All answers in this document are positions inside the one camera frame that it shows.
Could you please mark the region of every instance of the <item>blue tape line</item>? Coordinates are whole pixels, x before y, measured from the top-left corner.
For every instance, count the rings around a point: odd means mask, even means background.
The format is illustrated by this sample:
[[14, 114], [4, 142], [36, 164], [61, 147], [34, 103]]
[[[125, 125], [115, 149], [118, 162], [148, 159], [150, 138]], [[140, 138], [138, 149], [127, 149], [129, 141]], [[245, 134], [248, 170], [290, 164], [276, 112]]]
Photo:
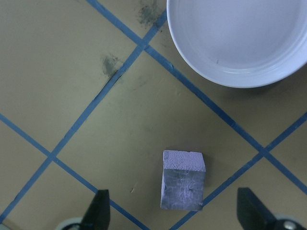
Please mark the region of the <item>blue tape line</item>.
[[94, 187], [91, 183], [89, 183], [87, 180], [85, 180], [83, 177], [81, 177], [78, 173], [76, 173], [73, 169], [71, 169], [67, 164], [62, 162], [59, 158], [55, 158], [54, 162], [61, 167], [65, 172], [70, 174], [73, 178], [75, 178], [77, 181], [82, 183], [85, 187], [87, 187], [89, 190], [91, 190], [93, 193], [97, 193], [98, 189]]
[[122, 215], [124, 215], [126, 218], [131, 220], [138, 227], [140, 227], [142, 230], [150, 230], [148, 227], [146, 227], [144, 224], [142, 224], [140, 221], [138, 221], [133, 215], [131, 215], [129, 212], [124, 210], [121, 206], [116, 204], [113, 200], [110, 200], [110, 205], [113, 208], [115, 208], [118, 212], [120, 212]]
[[307, 195], [307, 186], [301, 182], [290, 170], [281, 164], [272, 154], [264, 152], [263, 156], [271, 162], [283, 175], [285, 175], [292, 183], [294, 183], [303, 193]]
[[[67, 173], [69, 173], [73, 178], [78, 180], [80, 183], [82, 183], [85, 187], [87, 187], [89, 190], [91, 190], [94, 193], [97, 193], [98, 189], [94, 187], [91, 183], [89, 183], [87, 180], [85, 180], [83, 177], [81, 177], [78, 173], [76, 173], [73, 169], [71, 169], [68, 165], [66, 165], [64, 162], [62, 162], [59, 158], [55, 158], [54, 162], [61, 167], [63, 170], [65, 170]], [[128, 213], [126, 210], [124, 210], [121, 206], [119, 206], [117, 203], [115, 203], [113, 200], [110, 200], [110, 205], [116, 209], [119, 213], [124, 215], [126, 218], [128, 218], [131, 222], [133, 222], [135, 225], [140, 227], [142, 230], [150, 230], [148, 227], [146, 227], [144, 224], [142, 224], [140, 221], [138, 221], [133, 215]]]
[[0, 223], [4, 221], [4, 219], [10, 214], [10, 212], [15, 208], [15, 206], [19, 203], [19, 201], [23, 198], [23, 196], [29, 191], [32, 185], [38, 180], [40, 175], [45, 171], [45, 169], [51, 164], [51, 158], [47, 158], [38, 170], [32, 175], [30, 180], [23, 186], [20, 192], [17, 194], [15, 199], [6, 207], [4, 212], [0, 215]]
[[[243, 165], [238, 171], [236, 171], [231, 177], [229, 177], [226, 181], [224, 181], [219, 187], [217, 187], [210, 195], [208, 195], [202, 203], [202, 206], [206, 206], [213, 199], [215, 199], [222, 191], [224, 191], [228, 186], [230, 186], [234, 181], [236, 181], [240, 176], [242, 176], [247, 170], [249, 170], [252, 166], [254, 166], [260, 159], [263, 158], [263, 155], [258, 153], [254, 156], [249, 162]], [[172, 226], [169, 230], [177, 230], [184, 223], [186, 223], [191, 217], [193, 217], [196, 213], [195, 211], [189, 212], [185, 215], [180, 221], [178, 221], [174, 226]]]
[[227, 113], [225, 113], [217, 104], [215, 104], [207, 95], [198, 89], [189, 79], [176, 69], [173, 64], [165, 57], [159, 54], [151, 46], [145, 51], [159, 62], [166, 70], [168, 70], [176, 79], [194, 93], [201, 101], [203, 101], [212, 111], [214, 111], [222, 120], [224, 120], [233, 130], [235, 130], [242, 138], [244, 138], [257, 151], [261, 151], [263, 147], [250, 134], [248, 134], [237, 122], [235, 122]]
[[277, 145], [279, 145], [283, 140], [285, 140], [290, 134], [297, 130], [305, 121], [307, 120], [307, 113], [302, 115], [297, 121], [295, 121], [291, 126], [289, 126], [281, 135], [279, 135], [274, 141], [272, 141], [267, 147], [267, 151], [271, 151]]
[[121, 30], [128, 38], [136, 44], [140, 44], [142, 39], [137, 36], [131, 29], [129, 29], [121, 20], [115, 17], [109, 10], [101, 5], [97, 0], [87, 0], [100, 14], [107, 18], [114, 26]]
[[17, 134], [19, 134], [21, 137], [23, 137], [26, 141], [28, 141], [31, 145], [33, 145], [35, 148], [37, 148], [43, 154], [45, 154], [46, 156], [50, 155], [50, 152], [47, 149], [45, 149], [42, 145], [40, 145], [37, 141], [35, 141], [28, 134], [23, 132], [19, 127], [17, 127], [13, 122], [11, 122], [9, 119], [7, 119], [2, 114], [0, 114], [0, 121], [2, 121], [4, 124], [6, 124], [8, 127], [10, 127], [12, 130], [14, 130]]
[[166, 20], [167, 20], [167, 15], [165, 10], [161, 14], [161, 16], [157, 19], [157, 21], [153, 24], [153, 26], [150, 28], [147, 34], [144, 36], [143, 42], [145, 44], [149, 44], [150, 40], [156, 35], [156, 33], [160, 30], [161, 26], [166, 22]]

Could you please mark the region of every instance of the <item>white bowl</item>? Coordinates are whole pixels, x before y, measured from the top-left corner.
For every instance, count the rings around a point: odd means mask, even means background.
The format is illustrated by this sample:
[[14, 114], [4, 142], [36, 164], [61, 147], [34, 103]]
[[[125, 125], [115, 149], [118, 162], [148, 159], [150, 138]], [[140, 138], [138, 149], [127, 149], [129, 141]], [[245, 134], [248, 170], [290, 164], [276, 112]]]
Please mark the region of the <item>white bowl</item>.
[[167, 0], [184, 60], [215, 83], [252, 88], [307, 62], [307, 0]]

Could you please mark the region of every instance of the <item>tan floor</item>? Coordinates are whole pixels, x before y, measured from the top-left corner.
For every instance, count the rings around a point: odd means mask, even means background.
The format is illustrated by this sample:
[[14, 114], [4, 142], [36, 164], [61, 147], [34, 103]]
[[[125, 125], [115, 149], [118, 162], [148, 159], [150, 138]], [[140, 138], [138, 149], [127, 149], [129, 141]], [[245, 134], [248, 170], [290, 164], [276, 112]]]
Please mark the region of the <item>tan floor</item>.
[[[99, 2], [140, 38], [166, 5]], [[272, 212], [307, 226], [307, 124], [271, 151], [300, 188], [263, 158], [219, 194], [216, 189], [258, 151], [145, 51], [59, 152], [60, 163], [55, 159], [32, 183], [46, 155], [67, 138], [137, 44], [84, 0], [2, 1], [0, 29], [0, 219], [7, 215], [3, 223], [12, 230], [53, 230], [84, 214], [94, 193], [63, 164], [95, 188], [109, 189], [111, 199], [149, 229], [171, 228], [187, 212], [159, 207], [165, 149], [202, 152], [204, 198], [217, 195], [180, 229], [241, 229], [236, 190], [242, 186]], [[263, 147], [307, 111], [307, 65], [273, 85], [233, 89], [209, 82], [184, 62], [167, 22], [150, 46]], [[112, 207], [109, 229], [141, 228]]]

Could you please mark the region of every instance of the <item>gray foam cube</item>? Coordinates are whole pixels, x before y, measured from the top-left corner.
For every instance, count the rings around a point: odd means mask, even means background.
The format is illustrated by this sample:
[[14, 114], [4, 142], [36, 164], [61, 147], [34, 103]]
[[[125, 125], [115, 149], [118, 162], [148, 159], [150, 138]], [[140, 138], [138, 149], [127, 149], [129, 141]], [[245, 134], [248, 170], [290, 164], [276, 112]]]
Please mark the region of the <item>gray foam cube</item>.
[[205, 174], [200, 152], [164, 150], [161, 208], [202, 210]]

